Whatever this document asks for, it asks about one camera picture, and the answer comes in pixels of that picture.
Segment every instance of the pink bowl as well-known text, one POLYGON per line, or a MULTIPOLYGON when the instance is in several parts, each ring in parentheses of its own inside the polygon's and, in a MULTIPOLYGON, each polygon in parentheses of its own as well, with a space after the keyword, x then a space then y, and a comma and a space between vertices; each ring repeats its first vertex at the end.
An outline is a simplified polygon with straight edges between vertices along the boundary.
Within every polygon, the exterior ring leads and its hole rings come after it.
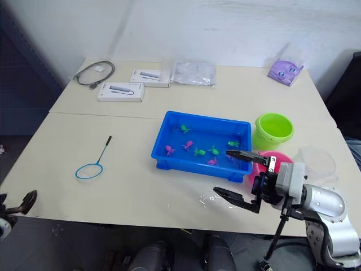
MULTIPOLYGON (((282 162, 293 163, 292 159, 288 157, 286 154, 283 154, 279 151, 260 151, 260 155, 263 156, 276 156, 276 167, 275 172, 280 170, 280 166, 282 162)), ((260 164, 253 163, 252 173, 249 175, 249 180, 253 183, 255 176, 259 175, 260 172, 265 172, 266 168, 260 164)))

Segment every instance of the green bucket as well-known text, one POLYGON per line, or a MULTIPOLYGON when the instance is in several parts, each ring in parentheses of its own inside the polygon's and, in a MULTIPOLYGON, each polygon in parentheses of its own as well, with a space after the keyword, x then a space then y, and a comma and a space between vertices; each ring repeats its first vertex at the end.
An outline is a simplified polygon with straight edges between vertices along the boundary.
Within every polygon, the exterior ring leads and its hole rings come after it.
POLYGON ((274 150, 293 135, 292 122, 277 113, 266 113, 256 120, 256 131, 253 133, 253 146, 256 150, 274 150))

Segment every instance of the green toy fish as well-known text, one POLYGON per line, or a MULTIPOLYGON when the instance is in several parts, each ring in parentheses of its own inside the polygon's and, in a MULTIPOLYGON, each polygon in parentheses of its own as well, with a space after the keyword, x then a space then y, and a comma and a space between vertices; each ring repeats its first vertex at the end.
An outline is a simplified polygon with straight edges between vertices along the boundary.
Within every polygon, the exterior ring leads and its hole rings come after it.
POLYGON ((188 129, 184 124, 180 127, 180 129, 182 130, 183 134, 186 134, 190 131, 190 129, 188 129))
POLYGON ((197 155, 205 155, 205 151, 198 150, 198 148, 196 147, 196 149, 194 150, 194 156, 197 156, 197 155))
POLYGON ((212 154, 215 154, 215 155, 219 154, 219 151, 215 148, 215 145, 213 145, 212 148, 208 151, 212 152, 212 154))
POLYGON ((238 148, 239 142, 238 141, 228 141, 228 145, 238 148))

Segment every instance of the white table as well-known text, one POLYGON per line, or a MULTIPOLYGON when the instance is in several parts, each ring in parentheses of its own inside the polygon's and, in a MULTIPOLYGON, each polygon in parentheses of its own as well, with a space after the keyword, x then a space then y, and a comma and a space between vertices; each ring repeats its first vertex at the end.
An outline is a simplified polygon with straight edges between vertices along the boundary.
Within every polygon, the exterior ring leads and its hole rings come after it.
MULTIPOLYGON (((250 183, 156 168, 151 151, 161 120, 131 117, 50 113, 33 136, 2 185, 8 206, 38 190, 29 215, 60 220, 109 224, 192 228, 274 234, 280 213, 262 203, 260 214, 231 208, 213 192, 214 186, 245 195, 250 183), (80 184, 74 172, 95 162, 108 138, 113 138, 95 182, 80 184)), ((294 137, 279 150, 294 156, 305 145, 326 149, 334 158, 340 190, 349 215, 361 233, 361 174, 336 128, 295 128, 294 137)), ((284 235, 305 235, 304 222, 290 220, 284 235)))
MULTIPOLYGON (((87 60, 81 69, 96 60, 87 60)), ((108 82, 128 82, 135 68, 159 69, 160 63, 122 62, 108 82)), ((293 86, 267 77, 268 68, 217 67, 217 87, 173 84, 169 89, 146 88, 142 103, 101 103, 96 90, 72 81, 50 112, 163 119, 168 110, 244 120, 254 123, 265 112, 289 117, 295 126, 335 128, 307 70, 293 86)))

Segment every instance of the product box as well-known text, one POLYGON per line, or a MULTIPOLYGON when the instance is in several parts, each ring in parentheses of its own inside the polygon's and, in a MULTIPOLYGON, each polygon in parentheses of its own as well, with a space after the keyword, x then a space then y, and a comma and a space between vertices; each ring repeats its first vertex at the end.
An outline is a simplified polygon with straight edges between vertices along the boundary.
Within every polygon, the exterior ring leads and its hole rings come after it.
POLYGON ((104 83, 99 94, 100 102, 141 102, 144 85, 141 83, 104 83))
POLYGON ((144 86, 153 88, 169 88, 169 76, 162 75, 160 69, 135 69, 130 82, 143 83, 144 86))

